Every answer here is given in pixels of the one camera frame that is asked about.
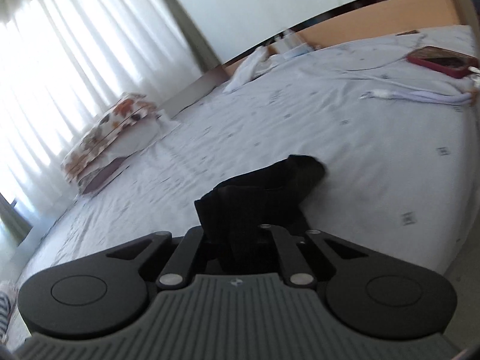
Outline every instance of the floor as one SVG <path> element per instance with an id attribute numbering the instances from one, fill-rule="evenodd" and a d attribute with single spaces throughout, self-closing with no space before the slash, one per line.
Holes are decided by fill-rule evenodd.
<path id="1" fill-rule="evenodd" d="M 445 335 L 458 347 L 480 343 L 480 215 L 462 250 L 447 270 L 458 306 Z"/>

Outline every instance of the mattress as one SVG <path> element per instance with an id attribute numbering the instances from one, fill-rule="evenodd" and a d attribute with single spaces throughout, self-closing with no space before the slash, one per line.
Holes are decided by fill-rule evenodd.
<path id="1" fill-rule="evenodd" d="M 154 231 L 183 235 L 199 224 L 195 199 L 289 154 L 312 155 L 328 167 L 302 205 L 312 228 L 444 272 L 477 213 L 477 109 L 361 98 L 371 89 L 456 95 L 470 87 L 469 78 L 404 60 L 425 45 L 474 53 L 468 27 L 431 28 L 299 56 L 231 94 L 216 88 L 178 114 L 181 125 L 131 159 L 96 197 L 71 207 L 19 284 Z M 27 335 L 17 310 L 8 346 Z"/>

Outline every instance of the black circular pad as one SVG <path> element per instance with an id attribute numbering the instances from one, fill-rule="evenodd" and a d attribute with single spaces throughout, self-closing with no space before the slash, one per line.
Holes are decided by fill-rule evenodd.
<path id="1" fill-rule="evenodd" d="M 403 276 L 380 276 L 366 286 L 368 295 L 377 303 L 402 307 L 416 303 L 422 288 L 416 281 Z"/>
<path id="2" fill-rule="evenodd" d="M 57 281 L 52 296 L 57 302 L 69 306 L 85 306 L 96 302 L 107 292 L 107 284 L 94 276 L 76 275 Z"/>
<path id="3" fill-rule="evenodd" d="M 23 284 L 18 297 L 31 331 L 68 339 L 117 331 L 134 321 L 147 304 L 138 267 L 103 254 L 37 273 Z"/>
<path id="4" fill-rule="evenodd" d="M 326 301 L 347 326 L 383 339 L 443 332 L 457 306 L 451 284 L 428 269 L 371 256 L 345 261 L 327 284 Z"/>

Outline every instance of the phone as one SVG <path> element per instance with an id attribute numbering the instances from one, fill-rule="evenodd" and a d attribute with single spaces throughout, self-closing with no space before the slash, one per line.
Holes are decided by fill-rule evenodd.
<path id="1" fill-rule="evenodd" d="M 436 58 L 425 58 L 425 61 L 433 62 L 434 64 L 446 66 L 447 68 L 459 68 L 464 66 L 465 61 L 456 56 L 440 56 Z"/>
<path id="2" fill-rule="evenodd" d="M 434 46 L 414 50 L 407 55 L 406 60 L 456 79 L 470 74 L 470 66 L 478 67 L 475 57 Z"/>

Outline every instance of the pillow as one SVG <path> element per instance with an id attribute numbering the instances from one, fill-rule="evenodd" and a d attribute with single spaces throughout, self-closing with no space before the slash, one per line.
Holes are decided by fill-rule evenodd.
<path id="1" fill-rule="evenodd" d="M 179 125 L 176 121 L 167 120 L 161 111 L 159 113 L 159 119 L 147 116 L 122 132 L 115 142 L 90 162 L 75 178 L 78 192 L 88 194 L 104 186 L 125 159 L 164 138 Z"/>
<path id="2" fill-rule="evenodd" d="M 145 101 L 146 95 L 123 93 L 122 98 L 82 137 L 62 161 L 61 168 L 68 182 L 76 179 L 87 165 L 98 157 L 119 134 L 150 114 L 157 106 Z"/>

